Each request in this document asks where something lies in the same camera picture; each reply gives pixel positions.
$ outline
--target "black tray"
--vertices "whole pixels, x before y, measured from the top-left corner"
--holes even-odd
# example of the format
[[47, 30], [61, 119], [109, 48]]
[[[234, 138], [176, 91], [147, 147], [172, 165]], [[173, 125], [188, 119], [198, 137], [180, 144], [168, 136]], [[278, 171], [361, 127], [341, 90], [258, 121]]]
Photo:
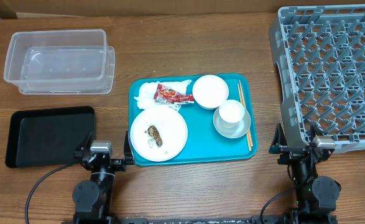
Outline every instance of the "black tray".
[[6, 165], [10, 168], [71, 164], [88, 133], [95, 136], [90, 106], [17, 111], [9, 125]]

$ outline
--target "wooden table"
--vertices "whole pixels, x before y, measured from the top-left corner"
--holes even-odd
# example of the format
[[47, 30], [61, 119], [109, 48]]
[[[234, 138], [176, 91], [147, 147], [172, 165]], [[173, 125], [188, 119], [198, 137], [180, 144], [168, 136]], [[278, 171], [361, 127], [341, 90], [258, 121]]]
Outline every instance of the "wooden table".
[[[90, 105], [97, 139], [122, 156], [128, 129], [128, 90], [137, 79], [195, 74], [243, 74], [250, 83], [259, 150], [250, 160], [181, 166], [130, 166], [117, 173], [113, 208], [119, 217], [221, 218], [258, 215], [274, 195], [292, 187], [286, 166], [268, 154], [275, 125], [282, 122], [278, 74], [272, 64], [268, 27], [275, 14], [82, 17], [0, 21], [0, 223], [24, 223], [24, 206], [36, 181], [53, 167], [9, 169], [4, 164], [9, 119], [17, 110]], [[116, 49], [116, 78], [108, 95], [25, 96], [3, 80], [11, 35], [19, 31], [103, 29]], [[340, 223], [365, 222], [365, 151], [333, 155], [319, 175], [343, 190], [335, 214]], [[31, 223], [71, 220], [72, 190], [90, 173], [73, 166], [45, 180], [33, 195]], [[266, 214], [294, 205], [294, 196], [272, 203]]]

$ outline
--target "gray plastic rack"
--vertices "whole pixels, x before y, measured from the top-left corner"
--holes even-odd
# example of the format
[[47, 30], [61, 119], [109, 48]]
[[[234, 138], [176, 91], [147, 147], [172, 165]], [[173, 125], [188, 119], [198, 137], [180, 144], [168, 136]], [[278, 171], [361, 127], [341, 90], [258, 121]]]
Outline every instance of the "gray plastic rack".
[[365, 149], [365, 4], [282, 7], [269, 40], [287, 144], [305, 147], [315, 124], [335, 153]]

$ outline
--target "food wrapper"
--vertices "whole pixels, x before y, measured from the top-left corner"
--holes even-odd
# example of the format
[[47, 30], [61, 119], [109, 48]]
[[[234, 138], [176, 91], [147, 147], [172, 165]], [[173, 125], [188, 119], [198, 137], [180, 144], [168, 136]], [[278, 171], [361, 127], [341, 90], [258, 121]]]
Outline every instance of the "food wrapper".
[[158, 84], [153, 97], [156, 103], [163, 104], [188, 104], [194, 103], [193, 95], [183, 95], [163, 84]]

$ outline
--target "container rim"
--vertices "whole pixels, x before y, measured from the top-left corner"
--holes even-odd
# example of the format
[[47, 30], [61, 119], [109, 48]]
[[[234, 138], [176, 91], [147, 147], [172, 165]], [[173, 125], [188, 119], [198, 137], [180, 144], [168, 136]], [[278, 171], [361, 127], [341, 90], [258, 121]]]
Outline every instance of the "container rim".
[[40, 30], [40, 31], [23, 31], [23, 32], [16, 32], [12, 35], [11, 37], [11, 41], [9, 43], [8, 46], [8, 51], [7, 51], [7, 57], [6, 57], [6, 62], [5, 62], [5, 66], [4, 66], [4, 80], [8, 83], [40, 83], [40, 82], [75, 82], [75, 81], [91, 81], [91, 80], [100, 80], [103, 77], [103, 73], [101, 72], [100, 75], [98, 75], [97, 77], [94, 78], [67, 78], [67, 79], [56, 79], [56, 80], [10, 80], [8, 79], [9, 77], [9, 72], [10, 72], [10, 65], [12, 62], [12, 57], [9, 57], [9, 54], [14, 50], [15, 47], [15, 41], [16, 41], [16, 36], [19, 34], [26, 34], [26, 33], [56, 33], [56, 32], [86, 32], [86, 31], [98, 31], [103, 33], [103, 50], [104, 50], [104, 56], [102, 58], [102, 69], [101, 71], [103, 72], [103, 70], [105, 69], [105, 62], [106, 62], [106, 58], [105, 55], [108, 53], [108, 47], [106, 47], [108, 45], [108, 42], [106, 40], [106, 33], [103, 29], [75, 29], [75, 30]]

